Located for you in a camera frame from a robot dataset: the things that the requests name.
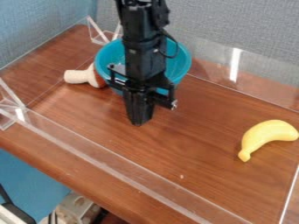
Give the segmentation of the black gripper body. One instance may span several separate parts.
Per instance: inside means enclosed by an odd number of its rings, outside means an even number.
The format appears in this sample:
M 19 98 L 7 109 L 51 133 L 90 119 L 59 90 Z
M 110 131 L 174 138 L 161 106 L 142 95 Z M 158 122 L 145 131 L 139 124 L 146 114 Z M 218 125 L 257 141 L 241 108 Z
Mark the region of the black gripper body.
M 175 84 L 166 77 L 165 73 L 159 73 L 146 81 L 137 80 L 127 75 L 126 66 L 122 64 L 110 64 L 109 85 L 119 90 L 130 92 L 141 92 L 146 95 L 146 99 L 161 106 L 174 110 L 178 108 L 178 100 L 175 99 Z

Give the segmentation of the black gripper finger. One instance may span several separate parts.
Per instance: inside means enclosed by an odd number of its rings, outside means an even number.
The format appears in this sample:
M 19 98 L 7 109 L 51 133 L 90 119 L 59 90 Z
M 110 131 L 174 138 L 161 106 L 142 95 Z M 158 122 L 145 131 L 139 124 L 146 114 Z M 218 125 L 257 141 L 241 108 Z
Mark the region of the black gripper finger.
M 123 98 L 129 119 L 135 126 L 141 126 L 143 121 L 143 113 L 141 112 L 141 95 L 138 92 L 126 89 L 123 91 Z
M 143 93 L 142 123 L 147 123 L 155 112 L 155 101 L 149 93 Z

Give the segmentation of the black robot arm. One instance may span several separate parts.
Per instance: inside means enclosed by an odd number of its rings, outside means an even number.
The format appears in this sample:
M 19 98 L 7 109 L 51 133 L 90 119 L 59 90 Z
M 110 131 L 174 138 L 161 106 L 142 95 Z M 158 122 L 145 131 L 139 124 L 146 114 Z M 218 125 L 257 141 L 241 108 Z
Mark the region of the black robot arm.
M 129 119 L 141 126 L 153 119 L 157 105 L 177 106 L 175 84 L 166 77 L 166 61 L 175 57 L 166 53 L 170 9 L 165 0 L 115 1 L 126 64 L 109 66 L 109 85 L 122 91 Z

